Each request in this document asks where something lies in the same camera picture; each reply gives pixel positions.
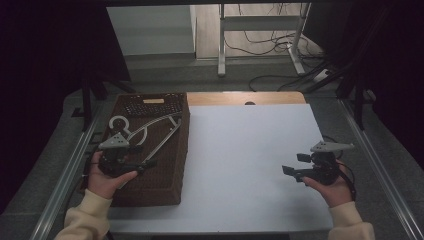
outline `gray carpet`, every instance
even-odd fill
[[[192,60],[181,60],[177,64],[160,60],[154,63],[144,60],[129,62],[130,74],[133,79],[129,85],[143,93],[249,91],[248,80],[254,77],[294,75],[293,67],[288,59],[230,60],[225,78],[217,77],[215,64],[215,61],[194,62]],[[289,81],[292,79],[275,77],[258,79],[252,86],[258,91],[275,91]],[[323,135],[331,136],[339,142],[352,142],[358,146],[357,140],[334,98],[335,86],[336,84],[332,84],[314,94],[307,95],[307,102],[312,107]],[[95,130],[99,133],[106,126],[106,119],[116,94],[123,93],[109,84],[106,84],[106,87],[110,95],[106,101],[99,102],[104,105],[100,123]],[[1,239],[28,239],[31,236],[56,181],[62,174],[81,134],[83,119],[71,117],[74,109],[81,107],[80,91],[66,98],[61,120],[49,143],[32,172],[0,217]],[[378,120],[369,105],[364,107],[364,124],[378,154],[384,159],[387,171],[407,201],[419,225],[424,226],[424,192],[419,190],[424,186],[423,171]],[[357,147],[354,150],[345,151],[343,161],[355,172],[358,191],[357,206],[363,219],[374,225],[377,239],[409,239],[362,150]],[[73,194],[70,206],[78,204],[80,200],[80,195]],[[52,239],[62,228],[61,219],[64,210],[65,208],[62,207],[54,222],[49,239]],[[115,239],[145,238],[115,236]],[[326,239],[327,232],[293,233],[290,238],[293,240]]]

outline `white tabletop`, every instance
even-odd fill
[[[180,205],[112,208],[111,231],[270,233],[332,227],[320,194],[283,174],[322,140],[308,104],[190,107]]]

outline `person's left hand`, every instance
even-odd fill
[[[132,171],[125,173],[117,178],[112,178],[103,174],[103,172],[98,167],[99,159],[102,154],[102,152],[95,152],[93,154],[93,158],[91,159],[92,166],[90,169],[90,176],[88,178],[88,190],[99,195],[100,197],[112,199],[116,189],[125,182],[135,178],[138,173],[137,171]]]

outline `aluminum rail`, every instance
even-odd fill
[[[399,220],[402,223],[409,238],[411,240],[423,240],[423,233],[418,226],[414,215],[409,209],[408,204],[393,183],[393,180],[389,176],[389,173],[386,171],[386,168],[384,167],[366,132],[359,128],[354,118],[352,117],[353,111],[349,106],[348,100],[339,100],[339,104],[342,108],[344,116],[348,120],[350,127],[353,130],[353,133],[358,139],[359,145],[361,146],[369,163],[371,164],[377,179],[380,181],[384,192],[386,193],[392,207],[398,215]]]
[[[72,180],[74,179],[78,166],[80,165],[85,148],[90,142],[90,137],[97,125],[102,108],[103,105],[99,104],[94,107],[93,120],[88,126],[87,130],[81,134],[77,146],[75,147],[68,163],[63,169],[63,172],[53,190],[53,193],[50,195],[49,201],[47,202],[47,205],[44,208],[38,223],[35,225],[34,231],[30,238],[31,240],[42,240],[48,237],[53,222],[60,210],[69,187],[72,184]]]

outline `brown box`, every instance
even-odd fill
[[[158,117],[177,112],[181,112],[181,116],[174,119],[177,121],[181,118],[181,126],[153,156],[153,159],[157,160],[157,166],[147,169],[144,174],[128,182],[122,189],[118,189],[112,206],[163,206],[181,202],[190,123],[186,93],[124,94],[117,97],[111,118],[114,116],[127,118],[130,132]],[[107,140],[118,131],[127,137],[124,127],[125,122],[122,119],[114,120],[113,129],[107,126],[103,140]],[[142,151],[130,154],[127,162],[140,164],[172,128],[174,125],[168,118],[150,125],[147,128],[147,138],[141,145]],[[130,145],[139,143],[143,136],[144,132],[140,131],[130,139]]]

